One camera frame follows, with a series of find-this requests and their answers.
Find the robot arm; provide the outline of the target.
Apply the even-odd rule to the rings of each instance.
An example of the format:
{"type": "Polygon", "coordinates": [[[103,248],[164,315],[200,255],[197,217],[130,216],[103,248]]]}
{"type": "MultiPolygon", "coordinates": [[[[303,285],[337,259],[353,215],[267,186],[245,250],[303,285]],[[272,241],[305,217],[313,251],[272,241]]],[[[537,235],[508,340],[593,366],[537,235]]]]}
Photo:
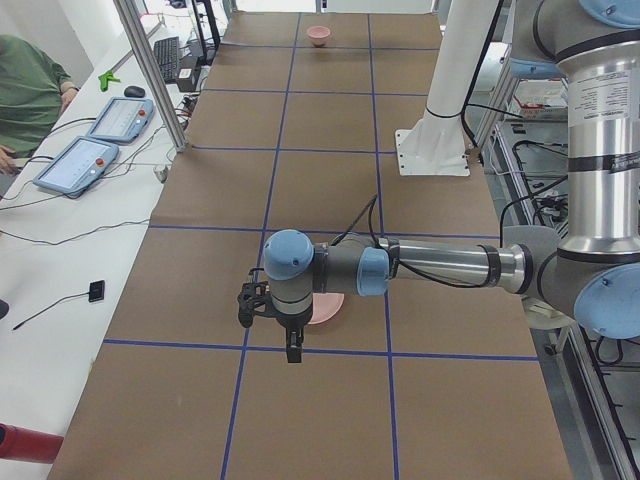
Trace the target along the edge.
{"type": "Polygon", "coordinates": [[[238,319],[275,319],[302,359],[317,293],[383,294],[396,277],[500,287],[539,299],[612,339],[639,333],[639,5],[520,1],[513,64],[568,81],[569,229],[504,229],[498,246],[464,247],[345,232],[314,244],[282,230],[263,248],[265,280],[238,296],[238,319]]]}

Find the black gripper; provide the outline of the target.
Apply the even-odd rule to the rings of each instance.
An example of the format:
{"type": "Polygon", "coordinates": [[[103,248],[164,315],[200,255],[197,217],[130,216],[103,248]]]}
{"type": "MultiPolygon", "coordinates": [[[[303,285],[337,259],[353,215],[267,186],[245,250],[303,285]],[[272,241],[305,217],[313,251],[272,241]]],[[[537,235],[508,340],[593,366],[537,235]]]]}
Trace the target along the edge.
{"type": "MultiPolygon", "coordinates": [[[[246,282],[242,285],[237,296],[238,321],[244,328],[253,325],[256,316],[263,318],[275,318],[271,294],[266,281],[246,282]]],[[[303,331],[286,331],[286,357],[288,363],[301,363],[303,353],[303,331]]]]}

